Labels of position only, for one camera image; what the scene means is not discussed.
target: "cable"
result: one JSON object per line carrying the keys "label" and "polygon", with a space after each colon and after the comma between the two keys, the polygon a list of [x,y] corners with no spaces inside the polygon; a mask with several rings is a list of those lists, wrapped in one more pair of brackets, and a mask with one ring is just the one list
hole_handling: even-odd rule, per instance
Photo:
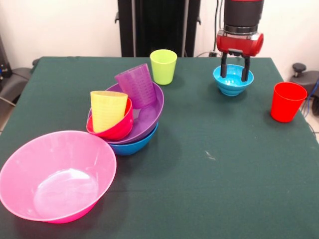
{"label": "cable", "polygon": [[221,9],[223,8],[223,0],[220,1],[220,8],[219,8],[219,29],[221,29]]}
{"label": "cable", "polygon": [[216,51],[205,51],[205,52],[203,52],[203,53],[200,53],[197,57],[199,57],[199,56],[201,56],[201,55],[204,55],[204,54],[206,54],[206,53],[216,53],[218,56],[221,57],[221,55],[220,55],[218,52],[216,52]]}
{"label": "cable", "polygon": [[216,12],[215,12],[215,35],[214,35],[214,51],[216,50],[216,32],[217,32],[217,14],[218,14],[218,6],[219,6],[219,0],[217,0],[216,5]]}
{"label": "cable", "polygon": [[12,103],[11,101],[8,101],[7,99],[3,98],[0,96],[0,100],[3,100],[4,102],[7,102],[9,105],[12,105],[13,107],[15,107],[15,104]]}

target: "plastic bowl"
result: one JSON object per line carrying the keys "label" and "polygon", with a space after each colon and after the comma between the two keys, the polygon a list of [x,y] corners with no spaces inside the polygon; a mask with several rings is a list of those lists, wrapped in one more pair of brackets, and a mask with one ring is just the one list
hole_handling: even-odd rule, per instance
{"label": "plastic bowl", "polygon": [[251,71],[246,82],[241,81],[244,67],[238,65],[227,65],[227,76],[220,76],[220,66],[214,70],[213,76],[220,91],[227,96],[237,96],[242,93],[253,81],[254,75]]}
{"label": "plastic bowl", "polygon": [[[127,144],[137,142],[146,137],[156,126],[160,119],[164,107],[164,94],[161,88],[153,83],[157,100],[142,109],[133,109],[133,128],[132,131],[121,140],[108,140],[104,139],[107,143],[111,144]],[[118,91],[122,92],[119,84],[115,84],[107,89],[107,91]]]}
{"label": "plastic bowl", "polygon": [[116,171],[111,147],[81,131],[40,136],[19,148],[0,172],[0,200],[14,215],[68,223],[87,214]]}
{"label": "plastic bowl", "polygon": [[122,155],[122,156],[132,155],[140,151],[142,148],[145,147],[145,145],[147,145],[147,143],[155,134],[158,126],[159,126],[159,123],[156,124],[155,128],[148,136],[146,136],[145,138],[143,138],[142,140],[138,142],[129,143],[129,144],[110,144],[110,146],[114,150],[116,155]]}
{"label": "plastic bowl", "polygon": [[118,122],[113,127],[107,129],[103,132],[95,133],[93,131],[93,121],[92,115],[89,116],[86,122],[86,130],[95,136],[102,137],[109,140],[120,140],[128,135],[133,128],[133,107],[132,101],[130,99],[127,100],[126,108],[125,108],[125,115],[124,118]]}

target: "pink bowl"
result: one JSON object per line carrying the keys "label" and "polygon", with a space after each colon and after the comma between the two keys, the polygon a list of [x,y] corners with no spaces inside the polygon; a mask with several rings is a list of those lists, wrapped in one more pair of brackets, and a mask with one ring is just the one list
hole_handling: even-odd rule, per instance
{"label": "pink bowl", "polygon": [[128,99],[126,103],[124,118],[113,127],[106,131],[95,133],[93,131],[92,115],[89,116],[86,122],[86,130],[95,136],[109,140],[120,140],[128,135],[133,128],[133,106],[132,101]]}
{"label": "pink bowl", "polygon": [[0,172],[0,200],[23,219],[68,223],[88,213],[116,171],[111,147],[81,131],[40,136],[19,148]]}

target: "purple bowl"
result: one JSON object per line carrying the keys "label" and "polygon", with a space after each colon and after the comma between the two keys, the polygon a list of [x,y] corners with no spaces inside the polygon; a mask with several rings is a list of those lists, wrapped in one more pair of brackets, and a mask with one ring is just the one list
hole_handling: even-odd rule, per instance
{"label": "purple bowl", "polygon": [[[147,136],[156,126],[160,119],[164,107],[164,94],[161,88],[153,82],[157,100],[142,109],[133,109],[133,128],[132,131],[125,138],[113,141],[103,139],[107,143],[111,144],[126,144],[141,140]],[[123,92],[119,84],[115,84],[107,89],[107,91]],[[91,109],[89,111],[88,118],[91,116]]]}

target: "green tablecloth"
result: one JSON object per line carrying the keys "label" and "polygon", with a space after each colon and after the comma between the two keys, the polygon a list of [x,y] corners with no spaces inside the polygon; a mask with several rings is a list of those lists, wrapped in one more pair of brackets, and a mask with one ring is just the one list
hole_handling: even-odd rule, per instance
{"label": "green tablecloth", "polygon": [[[89,92],[145,62],[42,58],[0,136],[1,165],[32,138],[85,131]],[[230,98],[212,78],[219,63],[178,59],[174,81],[162,87],[157,133],[142,151],[118,157],[112,186],[89,214],[52,225],[0,206],[0,238],[319,238],[319,147],[300,113],[289,124],[270,117],[282,80],[275,65],[253,59],[254,83]]]}

